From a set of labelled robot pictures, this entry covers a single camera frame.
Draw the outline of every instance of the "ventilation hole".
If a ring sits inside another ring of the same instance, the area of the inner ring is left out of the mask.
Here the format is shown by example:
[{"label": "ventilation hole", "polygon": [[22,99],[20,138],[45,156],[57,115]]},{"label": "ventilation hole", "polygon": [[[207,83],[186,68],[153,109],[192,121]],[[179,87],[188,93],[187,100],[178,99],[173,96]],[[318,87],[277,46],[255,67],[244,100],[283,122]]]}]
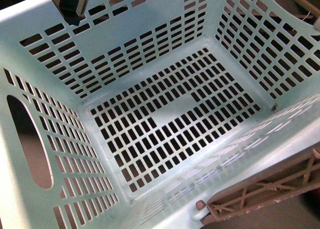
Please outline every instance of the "ventilation hole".
[{"label": "ventilation hole", "polygon": [[122,7],[118,8],[118,9],[116,9],[116,10],[113,10],[113,11],[112,11],[112,14],[113,14],[114,16],[117,16],[117,15],[119,15],[120,13],[123,13],[123,12],[125,12],[125,11],[127,11],[127,10],[128,10],[128,6],[125,5],[125,6],[122,6]]},{"label": "ventilation hole", "polygon": [[103,23],[104,21],[108,20],[110,17],[108,14],[102,15],[97,19],[93,20],[93,24],[98,25],[100,23]]},{"label": "ventilation hole", "polygon": [[90,16],[93,16],[94,14],[97,14],[97,13],[103,11],[104,9],[106,9],[105,4],[101,4],[101,5],[97,5],[96,7],[88,10],[88,12],[89,12]]},{"label": "ventilation hole", "polygon": [[43,37],[40,34],[36,34],[36,35],[28,37],[27,39],[24,39],[24,40],[20,41],[20,44],[23,47],[27,47],[27,46],[29,46],[29,45],[41,40],[42,38]]},{"label": "ventilation hole", "polygon": [[156,38],[159,39],[159,38],[163,37],[166,34],[168,34],[168,32],[165,30],[165,31],[161,32],[160,34],[157,34]]},{"label": "ventilation hole", "polygon": [[58,74],[60,74],[60,73],[62,73],[62,72],[64,72],[64,71],[66,71],[66,70],[67,70],[67,68],[66,68],[65,66],[63,66],[63,67],[60,67],[60,68],[58,68],[58,69],[56,69],[56,70],[52,71],[52,73],[53,73],[54,75],[58,75]]},{"label": "ventilation hole", "polygon": [[[66,140],[64,140],[64,144],[66,145],[67,148],[69,148]],[[76,171],[77,173],[80,173],[80,169],[79,169],[79,166],[78,166],[78,163],[77,163],[76,159],[74,159],[74,158],[72,157],[72,158],[71,158],[71,161],[72,161],[72,163],[73,163],[73,166],[74,166],[74,168],[75,168],[75,171]]]},{"label": "ventilation hole", "polygon": [[304,79],[295,71],[291,75],[300,83],[304,81]]},{"label": "ventilation hole", "polygon": [[84,211],[85,211],[85,214],[86,214],[88,220],[89,221],[92,220],[92,216],[91,216],[91,213],[90,213],[90,210],[89,210],[87,203],[84,200],[82,200],[81,203],[82,203],[82,206],[84,208]]},{"label": "ventilation hole", "polygon": [[91,63],[92,63],[92,64],[96,64],[97,62],[99,62],[99,61],[101,61],[102,59],[105,59],[105,58],[106,58],[105,55],[100,55],[100,56],[98,56],[97,58],[93,59],[93,60],[91,61]]},{"label": "ventilation hole", "polygon": [[64,205],[64,209],[65,209],[65,212],[66,212],[67,217],[68,217],[68,219],[69,219],[71,228],[72,228],[72,229],[77,229],[78,227],[77,227],[76,221],[75,221],[75,219],[74,219],[74,214],[73,214],[73,212],[72,212],[72,210],[71,210],[70,205],[68,205],[68,204],[67,204],[67,205]]},{"label": "ventilation hole", "polygon": [[77,214],[77,216],[79,218],[80,224],[84,225],[85,224],[85,219],[83,217],[83,214],[82,214],[82,211],[81,211],[81,209],[79,207],[79,204],[77,202],[74,202],[73,205],[74,205],[76,214]]},{"label": "ventilation hole", "polygon": [[288,52],[286,52],[284,54],[284,56],[294,65],[296,64],[298,61]]},{"label": "ventilation hole", "polygon": [[49,189],[52,186],[50,167],[34,123],[17,98],[8,95],[6,99],[33,181],[39,187]]},{"label": "ventilation hole", "polygon": [[296,84],[290,79],[290,78],[286,78],[285,81],[291,86],[291,87],[295,87]]},{"label": "ventilation hole", "polygon": [[55,218],[56,218],[56,221],[58,223],[58,227],[59,229],[66,229],[66,225],[65,225],[65,220],[62,216],[62,213],[60,211],[60,208],[59,207],[54,207],[53,208],[53,212],[54,212],[54,215],[55,215]]},{"label": "ventilation hole", "polygon": [[318,59],[320,59],[320,50],[316,50],[316,51],[314,52],[314,55],[315,55]]},{"label": "ventilation hole", "polygon": [[56,54],[53,51],[51,51],[51,52],[49,52],[49,53],[47,53],[47,54],[45,54],[43,56],[38,57],[38,60],[39,60],[39,62],[43,63],[43,62],[45,62],[45,61],[47,61],[50,58],[53,58],[55,56],[56,56]]},{"label": "ventilation hole", "polygon": [[112,6],[117,5],[118,3],[121,3],[123,1],[124,0],[109,0],[109,4],[112,7]]},{"label": "ventilation hole", "polygon": [[145,3],[145,2],[146,2],[146,0],[134,0],[133,2],[131,2],[131,5],[134,8],[134,7],[136,7],[142,3]]},{"label": "ventilation hole", "polygon": [[266,28],[268,28],[271,32],[274,32],[275,31],[275,26],[272,24],[272,23],[270,23],[268,20],[265,20],[264,22],[263,22],[263,24],[266,26]]},{"label": "ventilation hole", "polygon": [[79,27],[76,28],[76,29],[73,29],[73,33],[74,33],[75,35],[78,35],[79,33],[82,33],[82,32],[84,32],[84,31],[88,30],[89,28],[90,28],[90,25],[89,25],[88,23],[86,23],[86,24],[84,24],[84,25],[82,25],[82,26],[79,26]]},{"label": "ventilation hole", "polygon": [[130,184],[129,187],[133,193],[138,190],[137,186],[134,183]]},{"label": "ventilation hole", "polygon": [[61,80],[61,81],[63,81],[63,80],[65,80],[65,79],[67,79],[67,78],[69,78],[69,77],[71,77],[71,73],[66,73],[66,74],[63,74],[62,76],[59,76],[59,79]]},{"label": "ventilation hole", "polygon": [[73,52],[65,55],[64,59],[69,60],[69,59],[71,59],[71,58],[73,58],[73,57],[75,57],[76,55],[79,55],[79,54],[80,54],[79,50],[74,50]]},{"label": "ventilation hole", "polygon": [[78,59],[76,59],[76,60],[74,60],[74,61],[72,61],[72,62],[70,62],[69,63],[69,65],[70,65],[70,67],[73,67],[73,66],[75,66],[75,65],[77,65],[77,64],[79,64],[79,63],[81,63],[81,62],[83,62],[85,59],[83,58],[83,57],[80,57],[80,58],[78,58]]},{"label": "ventilation hole", "polygon": [[317,42],[320,42],[320,35],[312,35],[311,37]]},{"label": "ventilation hole", "polygon": [[42,44],[42,45],[39,45],[39,46],[37,46],[37,47],[29,50],[29,52],[30,52],[32,55],[36,55],[36,54],[38,54],[38,53],[40,53],[40,52],[42,52],[42,51],[44,51],[44,50],[46,50],[46,49],[48,49],[48,48],[49,48],[49,45],[48,45],[47,43],[44,43],[44,44]]},{"label": "ventilation hole", "polygon": [[[53,149],[54,151],[57,150],[52,141],[51,141],[51,147],[52,147],[52,149]],[[58,167],[59,167],[60,171],[61,171],[62,173],[66,173],[66,170],[65,170],[65,168],[64,168],[64,166],[63,166],[63,163],[62,163],[62,161],[61,161],[61,158],[56,155],[56,156],[55,156],[55,160],[56,160],[56,163],[58,164]]]},{"label": "ventilation hole", "polygon": [[298,67],[298,69],[300,70],[300,72],[302,72],[307,77],[310,77],[312,75],[312,73],[307,68],[305,68],[303,65],[300,65]]},{"label": "ventilation hole", "polygon": [[51,41],[52,41],[53,44],[56,45],[56,44],[62,43],[63,41],[65,41],[65,40],[67,40],[69,38],[70,38],[70,35],[68,33],[65,33],[65,34],[63,34],[61,36],[58,36],[55,39],[52,39]]},{"label": "ventilation hole", "polygon": [[246,9],[249,10],[250,5],[245,0],[240,0],[240,4]]},{"label": "ventilation hole", "polygon": [[285,85],[285,84],[283,84],[283,83],[281,83],[280,84],[280,87],[284,90],[284,91],[289,91],[289,88]]},{"label": "ventilation hole", "polygon": [[162,29],[165,29],[166,27],[167,27],[167,24],[160,25],[160,26],[155,28],[155,31],[158,32],[158,31],[160,31]]},{"label": "ventilation hole", "polygon": [[308,50],[310,50],[311,48],[314,47],[313,44],[311,44],[307,39],[305,39],[303,36],[300,36],[298,38],[298,41],[305,47],[307,48]]},{"label": "ventilation hole", "polygon": [[260,8],[263,12],[267,12],[268,10],[268,7],[260,0],[257,0],[256,3],[255,3],[258,8]]},{"label": "ventilation hole", "polygon": [[66,167],[68,168],[68,171],[69,171],[70,173],[74,173],[74,170],[73,170],[73,168],[72,168],[72,166],[71,166],[71,164],[70,164],[69,158],[67,158],[67,157],[64,156],[63,159],[64,159],[64,161],[65,161]]},{"label": "ventilation hole", "polygon": [[89,199],[89,204],[90,204],[90,206],[91,206],[91,208],[92,208],[92,211],[93,211],[94,216],[95,216],[95,217],[98,216],[98,212],[97,212],[95,203],[94,203],[94,201],[93,201],[92,199]]},{"label": "ventilation hole", "polygon": [[102,213],[103,210],[102,210],[102,208],[101,208],[101,205],[100,205],[100,202],[99,202],[98,198],[96,197],[94,200],[95,200],[95,203],[96,203],[96,205],[97,205],[97,207],[98,207],[99,212]]},{"label": "ventilation hole", "polygon": [[62,63],[61,60],[57,59],[57,60],[54,60],[53,62],[48,63],[47,65],[45,65],[45,67],[48,69],[51,69],[51,68],[59,65],[60,63]]},{"label": "ventilation hole", "polygon": [[67,196],[65,194],[65,191],[63,189],[60,192],[60,197],[61,197],[61,199],[66,199],[67,198]]},{"label": "ventilation hole", "polygon": [[14,80],[11,77],[11,73],[6,69],[4,69],[4,73],[5,73],[6,79],[8,80],[8,83],[15,85]]},{"label": "ventilation hole", "polygon": [[283,35],[281,32],[278,32],[276,34],[276,36],[286,45],[290,42],[290,40],[285,35]]},{"label": "ventilation hole", "polygon": [[118,46],[115,49],[112,49],[112,50],[108,51],[108,55],[111,56],[112,54],[115,54],[116,52],[118,52],[120,50],[121,50],[121,47]]},{"label": "ventilation hole", "polygon": [[308,58],[305,62],[308,63],[316,72],[320,71],[320,65],[311,58]]}]

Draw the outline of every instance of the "screw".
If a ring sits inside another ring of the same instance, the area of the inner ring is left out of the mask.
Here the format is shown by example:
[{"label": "screw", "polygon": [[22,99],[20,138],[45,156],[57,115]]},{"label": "screw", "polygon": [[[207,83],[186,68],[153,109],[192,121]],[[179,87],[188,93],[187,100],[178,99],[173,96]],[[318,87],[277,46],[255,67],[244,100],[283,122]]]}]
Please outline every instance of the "screw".
[{"label": "screw", "polygon": [[198,200],[196,203],[195,203],[195,208],[200,211],[201,209],[205,208],[206,207],[206,203],[203,201],[203,200]]}]

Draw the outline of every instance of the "plastic grid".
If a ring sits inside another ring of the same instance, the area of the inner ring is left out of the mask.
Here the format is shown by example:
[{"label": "plastic grid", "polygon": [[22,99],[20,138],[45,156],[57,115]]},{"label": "plastic grid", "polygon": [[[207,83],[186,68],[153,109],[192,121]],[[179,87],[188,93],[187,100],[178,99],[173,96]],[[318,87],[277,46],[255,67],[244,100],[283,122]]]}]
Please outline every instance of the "plastic grid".
[{"label": "plastic grid", "polygon": [[207,0],[185,0],[184,16],[133,38],[107,54],[88,59],[75,41],[78,34],[148,0],[109,0],[87,11],[78,27],[57,24],[20,42],[80,98],[202,35]]},{"label": "plastic grid", "polygon": [[226,0],[215,38],[273,99],[320,70],[320,37],[306,36],[263,0]]},{"label": "plastic grid", "polygon": [[[201,185],[208,180],[212,180],[223,170],[223,168],[236,162],[238,159],[243,157],[245,153],[257,148],[262,143],[268,143],[268,140],[272,140],[273,135],[277,134],[284,128],[288,128],[290,123],[294,123],[297,117],[303,115],[312,107],[319,107],[319,102],[320,94],[316,94],[282,111],[279,111],[268,117],[266,120],[260,122],[253,129],[234,140],[228,146],[215,152],[212,156],[198,164],[196,167],[190,169],[188,172],[181,175],[179,179],[173,181],[169,186],[167,186],[164,189],[164,192],[166,194],[172,194],[169,196],[168,201],[173,204],[177,201],[177,198],[187,195],[195,188],[194,182]],[[183,183],[184,185],[188,184],[187,182],[190,182],[191,184],[184,186],[183,189],[179,188]]]},{"label": "plastic grid", "polygon": [[[192,96],[198,106],[164,126],[156,125],[152,113],[183,95]],[[259,110],[204,48],[97,106],[91,113],[135,192]]]},{"label": "plastic grid", "polygon": [[61,201],[53,205],[59,228],[78,228],[116,204],[119,199],[77,113],[7,69],[4,72],[8,82],[22,90],[33,117],[39,117],[46,153],[56,161],[51,167],[59,168],[63,178]]}]

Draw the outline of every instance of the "light blue basket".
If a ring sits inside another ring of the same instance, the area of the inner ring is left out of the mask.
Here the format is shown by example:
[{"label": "light blue basket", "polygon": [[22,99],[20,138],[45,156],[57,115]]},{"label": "light blue basket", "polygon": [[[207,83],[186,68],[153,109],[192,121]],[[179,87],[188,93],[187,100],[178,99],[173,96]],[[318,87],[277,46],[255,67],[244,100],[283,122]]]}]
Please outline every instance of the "light blue basket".
[{"label": "light blue basket", "polygon": [[4,229],[200,228],[198,200],[320,140],[320,33],[274,0],[89,0],[79,26],[27,0],[0,28]]}]

